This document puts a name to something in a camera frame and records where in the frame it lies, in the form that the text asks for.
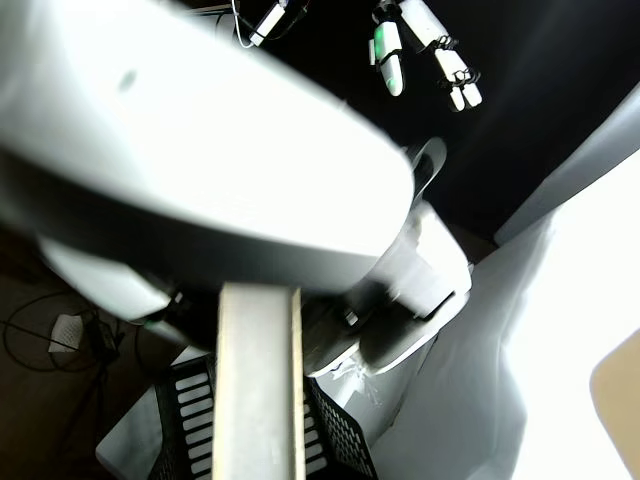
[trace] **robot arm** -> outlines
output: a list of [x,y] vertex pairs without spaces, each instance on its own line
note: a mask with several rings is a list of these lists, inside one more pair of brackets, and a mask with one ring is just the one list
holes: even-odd
[[457,41],[422,0],[383,0],[374,10],[373,18],[378,26],[369,41],[370,63],[379,68],[391,95],[398,96],[404,89],[400,65],[402,30],[411,36],[417,52],[428,49],[433,53],[454,111],[473,108],[482,102],[476,85],[480,75],[462,60],[455,50]]

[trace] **white cable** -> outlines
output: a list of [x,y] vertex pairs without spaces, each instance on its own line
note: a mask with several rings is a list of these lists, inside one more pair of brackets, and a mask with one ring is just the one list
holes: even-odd
[[242,48],[251,48],[253,43],[245,45],[242,43],[242,36],[240,35],[240,25],[238,24],[238,11],[236,10],[236,0],[231,0],[231,9],[233,10],[233,19],[236,21],[236,35],[238,36],[238,43]]

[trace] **beige object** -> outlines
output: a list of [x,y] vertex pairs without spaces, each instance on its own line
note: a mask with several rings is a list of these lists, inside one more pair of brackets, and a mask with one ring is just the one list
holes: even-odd
[[640,330],[594,369],[591,396],[629,473],[640,479]]

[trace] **dark floor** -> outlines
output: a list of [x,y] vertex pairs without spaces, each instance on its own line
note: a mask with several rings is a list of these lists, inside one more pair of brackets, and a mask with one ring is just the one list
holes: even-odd
[[[32,299],[67,288],[39,262],[28,245],[0,232],[0,320],[6,320],[12,311]],[[75,293],[58,296],[24,310],[14,321],[48,336],[59,313],[76,313],[82,306],[82,299]],[[102,313],[101,318],[115,330],[113,317]],[[95,459],[96,429],[98,438],[104,436],[151,384],[134,355],[136,328],[120,322],[124,337],[120,357],[108,367],[104,407],[101,411],[98,408],[94,390],[70,430],[73,412],[96,378],[98,367],[80,373],[33,372],[16,364],[0,342],[0,478],[112,478]],[[6,339],[18,359],[30,366],[51,367],[47,341],[12,328],[6,332]],[[144,330],[139,340],[148,370],[170,364],[181,350]],[[66,363],[64,355],[78,354],[57,354],[56,358]],[[73,367],[82,365],[90,365],[88,357],[78,358]]]

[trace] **black plastic basket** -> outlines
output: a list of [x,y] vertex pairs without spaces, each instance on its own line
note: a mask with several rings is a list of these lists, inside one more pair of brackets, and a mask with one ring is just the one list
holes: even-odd
[[[215,357],[171,367],[155,385],[162,450],[150,480],[211,478]],[[362,429],[315,380],[304,383],[307,478],[377,479]]]

